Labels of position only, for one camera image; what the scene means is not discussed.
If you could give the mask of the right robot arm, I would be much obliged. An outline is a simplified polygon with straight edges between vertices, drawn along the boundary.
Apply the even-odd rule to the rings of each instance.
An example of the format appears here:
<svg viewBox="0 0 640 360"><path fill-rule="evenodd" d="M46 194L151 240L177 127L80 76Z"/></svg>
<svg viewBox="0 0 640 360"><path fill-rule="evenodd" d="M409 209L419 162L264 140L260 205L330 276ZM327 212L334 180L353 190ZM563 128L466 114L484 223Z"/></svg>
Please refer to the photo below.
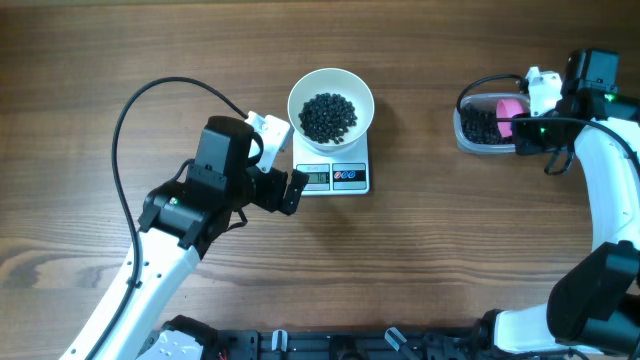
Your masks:
<svg viewBox="0 0 640 360"><path fill-rule="evenodd" d="M579 352L639 356L639 101L619 94L619 56L573 51L565 72L526 76L529 109L507 115L519 155L567 153L581 164L592 216L591 253L546 303L499 311L492 348L514 358Z"/></svg>

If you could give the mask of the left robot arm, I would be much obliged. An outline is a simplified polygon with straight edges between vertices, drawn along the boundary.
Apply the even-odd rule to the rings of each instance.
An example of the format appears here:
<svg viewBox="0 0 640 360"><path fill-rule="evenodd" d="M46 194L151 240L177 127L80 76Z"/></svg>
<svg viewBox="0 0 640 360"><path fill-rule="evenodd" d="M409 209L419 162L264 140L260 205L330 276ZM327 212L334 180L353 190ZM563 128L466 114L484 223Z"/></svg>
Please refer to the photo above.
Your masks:
<svg viewBox="0 0 640 360"><path fill-rule="evenodd" d="M194 158L144 200L125 261L66 359L135 359L180 285L248 204L293 214L307 175L274 168L289 122L250 113L211 117Z"/></svg>

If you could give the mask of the pink scoop blue handle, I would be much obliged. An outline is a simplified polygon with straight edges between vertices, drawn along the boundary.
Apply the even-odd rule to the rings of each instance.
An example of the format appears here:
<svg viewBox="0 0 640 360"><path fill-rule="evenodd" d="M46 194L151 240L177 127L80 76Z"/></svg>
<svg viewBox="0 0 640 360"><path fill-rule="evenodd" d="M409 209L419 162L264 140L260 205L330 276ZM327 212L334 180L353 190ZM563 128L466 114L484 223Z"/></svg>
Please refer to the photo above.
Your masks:
<svg viewBox="0 0 640 360"><path fill-rule="evenodd" d="M524 114L525 109L518 99L503 98L496 104L497 119L511 119L516 115ZM511 137L513 134L510 122L499 122L498 131L503 138Z"/></svg>

